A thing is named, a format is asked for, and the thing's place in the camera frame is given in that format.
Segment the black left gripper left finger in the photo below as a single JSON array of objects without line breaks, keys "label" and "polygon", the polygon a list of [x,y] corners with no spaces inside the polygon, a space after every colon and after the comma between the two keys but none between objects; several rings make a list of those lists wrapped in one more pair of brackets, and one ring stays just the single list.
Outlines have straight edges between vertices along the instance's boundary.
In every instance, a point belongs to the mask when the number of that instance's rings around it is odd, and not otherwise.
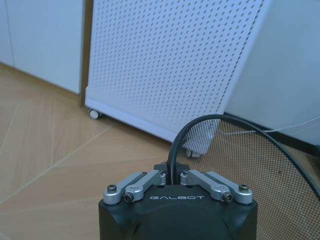
[{"label": "black left gripper left finger", "polygon": [[121,200],[127,203],[140,201],[151,186],[166,184],[167,173],[166,162],[154,165],[150,172],[135,172],[117,184],[109,184],[103,192],[103,202],[116,205]]}]

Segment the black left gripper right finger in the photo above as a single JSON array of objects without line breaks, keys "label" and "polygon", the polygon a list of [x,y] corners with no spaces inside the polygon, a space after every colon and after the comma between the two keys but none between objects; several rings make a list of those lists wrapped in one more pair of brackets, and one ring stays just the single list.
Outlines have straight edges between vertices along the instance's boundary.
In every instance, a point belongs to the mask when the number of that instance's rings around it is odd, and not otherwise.
[{"label": "black left gripper right finger", "polygon": [[236,184],[214,171],[199,172],[189,169],[187,164],[172,164],[172,183],[182,186],[199,186],[214,200],[229,204],[233,200],[240,204],[251,204],[254,200],[253,191],[245,184]]}]

